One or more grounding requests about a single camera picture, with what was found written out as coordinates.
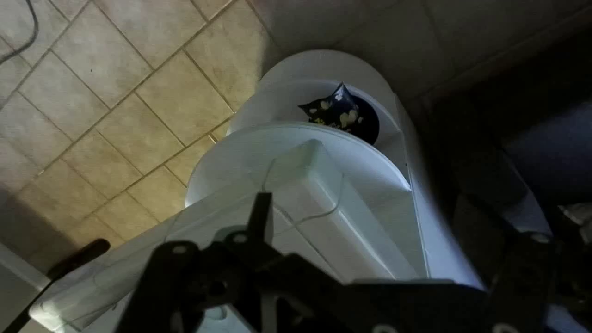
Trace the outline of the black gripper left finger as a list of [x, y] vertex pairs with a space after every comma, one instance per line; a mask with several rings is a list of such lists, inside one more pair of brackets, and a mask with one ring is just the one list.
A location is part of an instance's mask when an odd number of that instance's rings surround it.
[[199, 249], [190, 240], [157, 245], [116, 323], [116, 333], [196, 333], [205, 310], [229, 305], [262, 333], [338, 333], [345, 323], [312, 290], [331, 279], [297, 255], [281, 255], [271, 233], [271, 194], [257, 192], [244, 229]]

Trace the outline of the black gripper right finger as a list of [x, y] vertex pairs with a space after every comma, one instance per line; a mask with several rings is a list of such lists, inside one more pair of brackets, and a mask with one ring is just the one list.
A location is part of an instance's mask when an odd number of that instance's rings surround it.
[[355, 333], [592, 333], [554, 301], [558, 247], [517, 236], [486, 288], [462, 282], [355, 282], [345, 318]]

